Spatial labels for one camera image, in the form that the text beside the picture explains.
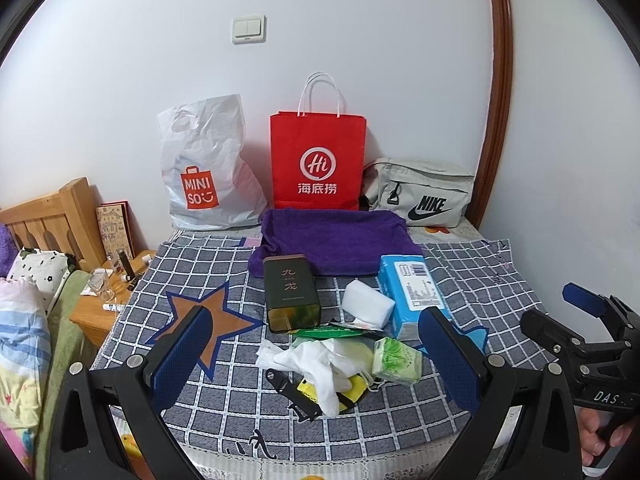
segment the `haidilao logo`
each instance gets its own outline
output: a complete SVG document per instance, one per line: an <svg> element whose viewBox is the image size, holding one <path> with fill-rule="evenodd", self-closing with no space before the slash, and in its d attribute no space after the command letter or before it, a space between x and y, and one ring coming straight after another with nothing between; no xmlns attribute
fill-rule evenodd
<svg viewBox="0 0 640 480"><path fill-rule="evenodd" d="M328 149L309 148L300 157L300 171L309 180L326 180L335 171L335 155Z"/></svg>

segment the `light switch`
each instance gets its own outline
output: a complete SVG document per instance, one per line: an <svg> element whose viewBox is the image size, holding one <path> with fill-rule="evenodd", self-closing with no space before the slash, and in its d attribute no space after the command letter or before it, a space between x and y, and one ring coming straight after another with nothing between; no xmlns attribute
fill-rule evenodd
<svg viewBox="0 0 640 480"><path fill-rule="evenodd" d="M264 41L264 14L252 14L234 18L231 41L239 43L260 43Z"/></svg>

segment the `book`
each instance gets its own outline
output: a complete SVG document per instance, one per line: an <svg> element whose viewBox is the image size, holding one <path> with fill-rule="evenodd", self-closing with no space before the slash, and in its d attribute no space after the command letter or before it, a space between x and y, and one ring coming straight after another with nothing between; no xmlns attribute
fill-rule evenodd
<svg viewBox="0 0 640 480"><path fill-rule="evenodd" d="M126 201L109 202L95 208L102 244L109 259L110 255L117 258L119 251L124 251L129 260L136 256L128 211L129 203Z"/></svg>
<svg viewBox="0 0 640 480"><path fill-rule="evenodd" d="M304 255L270 256L263 265L269 330L279 333L320 325L318 292Z"/></svg>

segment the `white rope handle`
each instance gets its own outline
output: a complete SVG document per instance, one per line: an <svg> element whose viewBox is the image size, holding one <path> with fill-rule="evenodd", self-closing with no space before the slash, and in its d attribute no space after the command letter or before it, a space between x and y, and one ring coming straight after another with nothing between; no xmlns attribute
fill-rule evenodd
<svg viewBox="0 0 640 480"><path fill-rule="evenodd" d="M300 96L300 101L298 102L298 117L300 117L300 110L302 108L302 101L305 99L305 93L306 93L306 88L311 84L311 82L320 77L320 76L327 76L329 78L329 80L331 81L332 86L334 87L335 90L335 99L337 101L337 111L336 114L338 115L338 117L340 117L340 92L338 92L338 87L335 84L334 78L331 77L327 72L313 72L312 75L310 75L309 77L306 78L306 84L305 87L302 90L302 95Z"/></svg>

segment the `table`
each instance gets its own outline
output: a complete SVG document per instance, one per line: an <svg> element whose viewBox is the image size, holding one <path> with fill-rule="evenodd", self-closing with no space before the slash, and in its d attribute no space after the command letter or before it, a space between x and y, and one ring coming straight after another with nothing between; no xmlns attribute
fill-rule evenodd
<svg viewBox="0 0 640 480"><path fill-rule="evenodd" d="M142 256L146 254L151 254L153 257L156 252L142 251L136 258L130 261L131 267L133 267L136 274L146 268L146 264L142 261ZM111 269L109 262L104 262L102 266L105 269ZM119 276L112 274L110 277L110 285L116 294L116 297L111 300L111 303L127 303L131 296L131 292L127 290L129 283L122 282ZM86 338L91 341L96 348L100 348L118 317L117 312L104 310L102 308L103 303L104 302L96 296L80 296L71 316L69 316L69 319L82 329Z"/></svg>

